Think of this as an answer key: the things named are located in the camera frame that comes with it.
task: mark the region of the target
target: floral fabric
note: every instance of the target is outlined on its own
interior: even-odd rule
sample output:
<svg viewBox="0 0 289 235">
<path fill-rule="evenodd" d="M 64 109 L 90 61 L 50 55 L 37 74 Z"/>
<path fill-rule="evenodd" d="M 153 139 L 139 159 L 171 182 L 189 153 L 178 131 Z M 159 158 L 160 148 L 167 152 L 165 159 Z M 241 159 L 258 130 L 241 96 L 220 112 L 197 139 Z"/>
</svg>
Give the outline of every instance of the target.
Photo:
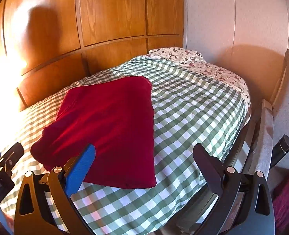
<svg viewBox="0 0 289 235">
<path fill-rule="evenodd" d="M 246 106 L 245 124 L 251 116 L 251 99 L 249 89 L 244 79 L 237 74 L 214 64 L 207 63 L 202 54 L 184 48 L 158 48 L 149 51 L 150 58 L 167 59 L 179 66 L 195 73 L 216 79 L 237 91 L 244 100 Z"/>
</svg>

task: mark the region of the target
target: folded red garment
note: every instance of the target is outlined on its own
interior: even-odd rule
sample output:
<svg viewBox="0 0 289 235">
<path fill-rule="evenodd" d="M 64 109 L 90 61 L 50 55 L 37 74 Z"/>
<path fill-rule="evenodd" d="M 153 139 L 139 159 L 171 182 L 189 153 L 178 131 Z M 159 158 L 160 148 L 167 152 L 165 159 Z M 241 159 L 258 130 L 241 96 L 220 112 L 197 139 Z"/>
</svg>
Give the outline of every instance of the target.
<svg viewBox="0 0 289 235">
<path fill-rule="evenodd" d="M 70 89 L 31 154 L 51 171 L 93 144 L 96 158 L 84 182 L 154 187 L 151 89 L 142 76 Z"/>
</svg>

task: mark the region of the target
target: silver screw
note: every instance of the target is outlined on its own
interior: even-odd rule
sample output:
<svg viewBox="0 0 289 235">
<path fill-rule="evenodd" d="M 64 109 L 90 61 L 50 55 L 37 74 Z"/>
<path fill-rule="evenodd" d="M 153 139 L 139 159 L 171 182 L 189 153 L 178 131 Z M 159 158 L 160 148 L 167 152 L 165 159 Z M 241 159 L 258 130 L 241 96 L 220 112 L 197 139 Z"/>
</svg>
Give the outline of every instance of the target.
<svg viewBox="0 0 289 235">
<path fill-rule="evenodd" d="M 29 170 L 25 173 L 25 177 L 30 177 L 32 175 L 32 172 Z"/>
<path fill-rule="evenodd" d="M 263 172 L 261 172 L 261 171 L 257 171 L 257 175 L 258 175 L 260 178 L 262 178 L 262 177 L 264 176 Z"/>
<path fill-rule="evenodd" d="M 227 171 L 228 171 L 229 173 L 235 173 L 234 167 L 231 167 L 231 166 L 227 167 Z"/>
<path fill-rule="evenodd" d="M 54 173 L 60 173 L 61 170 L 62 170 L 62 167 L 58 166 L 58 167 L 55 167 L 55 168 L 53 169 L 53 172 L 54 172 Z"/>
</svg>

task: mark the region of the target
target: black cylinder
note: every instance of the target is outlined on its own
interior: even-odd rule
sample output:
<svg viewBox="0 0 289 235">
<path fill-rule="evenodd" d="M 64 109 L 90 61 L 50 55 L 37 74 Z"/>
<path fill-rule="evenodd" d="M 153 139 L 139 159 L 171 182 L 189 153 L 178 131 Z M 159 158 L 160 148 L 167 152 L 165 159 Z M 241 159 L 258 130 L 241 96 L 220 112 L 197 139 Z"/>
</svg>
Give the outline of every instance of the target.
<svg viewBox="0 0 289 235">
<path fill-rule="evenodd" d="M 273 168 L 289 152 L 289 137 L 284 136 L 273 147 L 270 169 Z"/>
</svg>

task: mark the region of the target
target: checkered bedsheet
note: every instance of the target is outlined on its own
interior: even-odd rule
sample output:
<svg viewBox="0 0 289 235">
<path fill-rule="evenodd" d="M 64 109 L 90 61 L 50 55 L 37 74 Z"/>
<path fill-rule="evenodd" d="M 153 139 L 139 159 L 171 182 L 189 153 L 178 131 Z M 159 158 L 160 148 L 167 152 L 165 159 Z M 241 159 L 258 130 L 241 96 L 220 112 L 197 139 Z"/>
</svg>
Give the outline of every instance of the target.
<svg viewBox="0 0 289 235">
<path fill-rule="evenodd" d="M 202 143 L 211 155 L 224 159 L 241 128 L 244 101 L 236 91 L 215 79 L 168 60 L 138 56 L 75 82 L 24 111 L 23 126 L 15 140 L 23 145 L 24 155 L 13 169 L 15 187 L 1 203 L 4 211 L 14 215 L 26 171 L 45 172 L 43 165 L 30 155 L 30 147 L 40 138 L 43 127 L 54 121 L 67 91 L 130 75 L 145 76 L 153 85 L 157 185 L 125 190 L 82 183 L 71 199 L 97 235 L 146 234 L 159 229 L 196 194 L 205 180 L 192 157 L 194 145 Z M 47 200 L 58 227 L 66 230 L 49 194 Z"/>
</svg>

